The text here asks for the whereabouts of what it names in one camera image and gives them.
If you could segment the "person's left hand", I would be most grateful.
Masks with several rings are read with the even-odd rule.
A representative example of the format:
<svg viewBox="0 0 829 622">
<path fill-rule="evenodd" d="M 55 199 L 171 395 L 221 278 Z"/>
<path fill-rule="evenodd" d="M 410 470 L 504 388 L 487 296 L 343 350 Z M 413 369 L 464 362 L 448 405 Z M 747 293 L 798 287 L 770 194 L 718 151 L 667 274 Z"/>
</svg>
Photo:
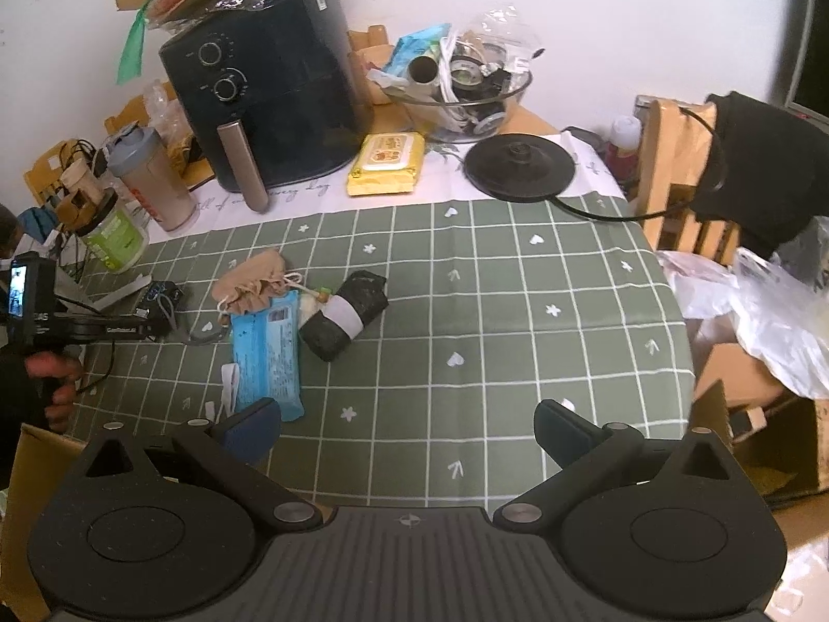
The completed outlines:
<svg viewBox="0 0 829 622">
<path fill-rule="evenodd" d="M 63 434 L 75 410 L 77 382 L 84 376 L 83 367 L 75 358 L 44 351 L 30 355 L 25 369 L 41 389 L 49 430 Z"/>
</svg>

